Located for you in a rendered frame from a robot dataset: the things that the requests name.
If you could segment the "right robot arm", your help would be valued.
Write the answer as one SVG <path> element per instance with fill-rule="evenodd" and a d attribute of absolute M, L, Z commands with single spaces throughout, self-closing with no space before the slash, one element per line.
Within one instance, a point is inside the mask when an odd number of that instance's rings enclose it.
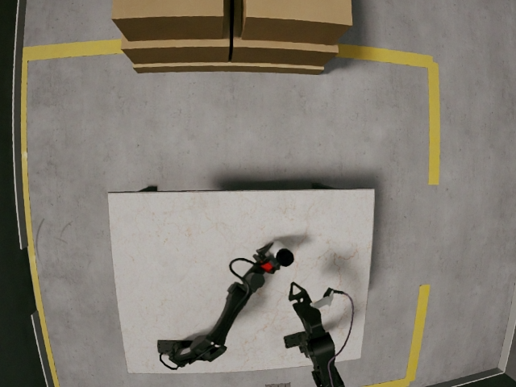
<path fill-rule="evenodd" d="M 303 320 L 305 331 L 284 336 L 285 348 L 301 346 L 299 347 L 300 352 L 304 353 L 311 362 L 313 361 L 314 371 L 311 373 L 314 376 L 314 382 L 316 382 L 317 387 L 332 387 L 332 383 L 334 387 L 345 387 L 335 367 L 335 358 L 331 361 L 328 368 L 329 360 L 336 356 L 335 344 L 329 331 L 325 332 L 323 329 L 320 310 L 315 307 L 306 309 L 303 313 Z M 314 359 L 315 357 L 316 359 Z M 331 375 L 329 371 L 331 371 Z"/>

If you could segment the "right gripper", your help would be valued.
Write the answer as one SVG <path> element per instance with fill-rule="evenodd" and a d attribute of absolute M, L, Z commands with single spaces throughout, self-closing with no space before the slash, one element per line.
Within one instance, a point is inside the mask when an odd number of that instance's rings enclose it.
<path fill-rule="evenodd" d="M 296 293 L 293 295 L 293 286 L 296 286 L 298 289 L 301 290 L 300 293 Z M 303 302 L 301 302 L 301 298 L 303 300 Z M 290 291 L 289 291 L 289 301 L 293 301 L 295 300 L 298 301 L 298 303 L 294 303 L 292 306 L 293 306 L 293 309 L 295 310 L 296 314 L 297 315 L 300 315 L 300 319 L 302 321 L 302 324 L 304 324 L 304 320 L 303 320 L 303 313 L 304 311 L 307 309 L 307 308 L 310 308 L 310 307 L 315 307 L 317 309 L 325 306 L 325 305 L 328 305 L 328 306 L 331 306 L 331 302 L 332 300 L 334 299 L 334 293 L 333 291 L 331 291 L 329 297 L 326 296 L 316 302 L 312 302 L 311 299 L 310 299 L 310 296 L 309 294 L 307 293 L 307 291 L 305 289 L 303 289 L 300 285 L 298 285 L 297 283 L 295 282 L 292 282 L 290 283 Z M 299 300 L 300 299 L 300 300 Z"/>

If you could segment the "black bottle cap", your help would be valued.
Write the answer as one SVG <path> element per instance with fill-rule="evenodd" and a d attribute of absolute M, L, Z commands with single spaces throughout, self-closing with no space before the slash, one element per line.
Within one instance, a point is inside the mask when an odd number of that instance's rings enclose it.
<path fill-rule="evenodd" d="M 288 267 L 293 263 L 294 255 L 289 249 L 282 248 L 277 252 L 276 260 L 279 263 L 279 265 L 283 267 Z"/>

